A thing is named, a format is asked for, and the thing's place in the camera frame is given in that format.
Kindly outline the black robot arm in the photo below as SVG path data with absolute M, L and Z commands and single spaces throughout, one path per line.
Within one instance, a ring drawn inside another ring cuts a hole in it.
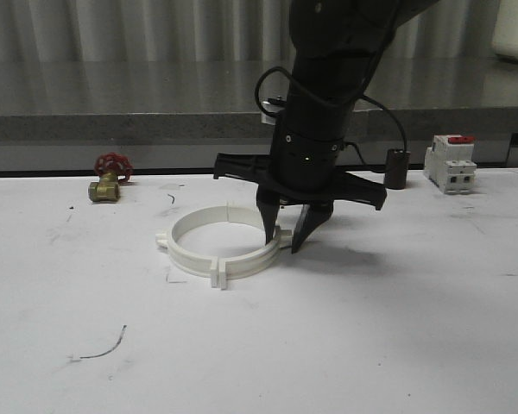
M 337 166 L 351 110 L 363 98 L 383 52 L 404 23 L 430 1 L 293 1 L 289 33 L 296 49 L 292 71 L 278 67 L 290 86 L 274 114 L 269 153 L 218 154 L 213 174 L 258 185 L 256 205 L 266 239 L 274 237 L 282 205 L 300 205 L 292 250 L 332 215 L 337 200 L 380 210 L 387 192 Z

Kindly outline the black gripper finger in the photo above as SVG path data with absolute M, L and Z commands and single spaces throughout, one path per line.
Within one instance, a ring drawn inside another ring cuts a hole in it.
M 307 237 L 332 216 L 332 204 L 304 204 L 295 225 L 291 252 L 297 253 Z
M 276 220 L 280 210 L 279 194 L 268 189 L 258 189 L 256 206 L 262 217 L 265 243 L 269 244 L 274 237 Z

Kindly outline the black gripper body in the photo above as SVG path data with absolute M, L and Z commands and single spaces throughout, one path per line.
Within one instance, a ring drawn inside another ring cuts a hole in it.
M 329 204 L 345 200 L 380 210 L 387 197 L 385 187 L 337 166 L 342 146 L 341 138 L 315 141 L 279 121 L 269 154 L 218 154 L 213 178 L 257 184 L 259 204 Z

